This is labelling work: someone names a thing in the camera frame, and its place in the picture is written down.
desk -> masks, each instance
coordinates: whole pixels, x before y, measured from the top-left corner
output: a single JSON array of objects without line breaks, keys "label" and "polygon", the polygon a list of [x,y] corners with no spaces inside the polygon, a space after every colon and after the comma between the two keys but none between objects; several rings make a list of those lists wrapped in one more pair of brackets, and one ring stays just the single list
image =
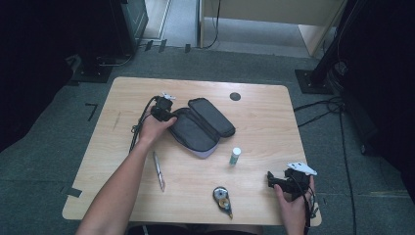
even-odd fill
[{"label": "desk", "polygon": [[[68,197],[66,219],[82,219],[95,195],[128,155],[136,124],[148,101],[164,91],[176,96],[173,110],[190,99],[209,99],[235,125],[202,160],[179,145],[168,131],[154,146],[165,180],[162,192],[152,154],[147,157],[131,221],[279,225],[278,204],[267,186],[266,172],[283,178],[288,162],[305,162],[288,90],[279,85],[119,77],[114,81],[73,183],[79,198]],[[229,95],[238,92],[240,101]],[[234,167],[234,147],[242,154]],[[228,189],[233,219],[212,197],[217,186]],[[320,213],[312,225],[321,222]]]},{"label": "desk", "polygon": [[[200,0],[198,33],[201,47],[204,46],[204,19],[217,17],[218,2]],[[315,56],[330,28],[340,20],[345,6],[346,0],[226,0],[220,3],[220,17],[298,24],[309,55]]]}]

open pencil case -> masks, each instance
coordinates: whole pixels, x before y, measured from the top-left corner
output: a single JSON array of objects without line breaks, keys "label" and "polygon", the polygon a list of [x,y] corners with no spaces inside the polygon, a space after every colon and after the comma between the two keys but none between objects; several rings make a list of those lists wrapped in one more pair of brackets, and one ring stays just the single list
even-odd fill
[{"label": "open pencil case", "polygon": [[180,144],[205,159],[217,148],[221,137],[235,134],[235,127],[205,98],[190,100],[188,106],[173,112],[177,121],[169,131]]}]

floor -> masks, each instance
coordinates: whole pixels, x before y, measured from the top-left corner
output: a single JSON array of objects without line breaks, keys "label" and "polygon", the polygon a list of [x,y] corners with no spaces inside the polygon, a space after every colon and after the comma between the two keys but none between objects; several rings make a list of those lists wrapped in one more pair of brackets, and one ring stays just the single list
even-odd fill
[{"label": "floor", "polygon": [[[146,4],[149,24],[143,41],[154,40],[158,43],[166,39],[166,46],[198,46],[197,1],[147,0]],[[215,37],[215,19],[205,18],[205,24],[205,46],[209,46]],[[218,25],[217,40],[209,50],[310,57],[296,24],[219,19]],[[332,29],[326,38],[325,48],[330,45],[334,31]],[[319,50],[316,58],[324,55],[325,48]]]}]

human arm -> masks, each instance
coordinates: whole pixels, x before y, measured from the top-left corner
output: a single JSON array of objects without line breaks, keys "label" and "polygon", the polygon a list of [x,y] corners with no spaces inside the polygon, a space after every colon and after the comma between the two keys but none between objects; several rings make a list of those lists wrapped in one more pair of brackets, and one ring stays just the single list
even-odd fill
[{"label": "human arm", "polygon": [[144,162],[152,145],[176,121],[148,116],[139,140],[122,164],[101,188],[83,217],[76,234],[123,234],[140,186]]},{"label": "human arm", "polygon": [[[309,184],[314,192],[314,178],[310,176]],[[277,195],[277,201],[280,205],[280,213],[283,219],[284,227],[289,235],[303,235],[305,227],[305,204],[304,198],[298,197],[292,202],[288,202],[284,197],[284,192],[278,184],[274,185]],[[311,193],[307,191],[305,197],[310,201]]]}]

pen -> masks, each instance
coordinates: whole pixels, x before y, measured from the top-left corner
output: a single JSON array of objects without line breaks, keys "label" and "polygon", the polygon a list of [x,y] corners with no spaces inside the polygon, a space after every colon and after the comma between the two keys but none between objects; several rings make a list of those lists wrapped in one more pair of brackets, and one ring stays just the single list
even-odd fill
[{"label": "pen", "polygon": [[162,173],[160,170],[160,163],[159,163],[159,158],[156,155],[156,151],[153,152],[153,158],[155,159],[155,164],[156,164],[156,171],[157,171],[157,175],[159,176],[159,182],[160,182],[160,187],[161,190],[164,192],[164,179],[162,178]]}]

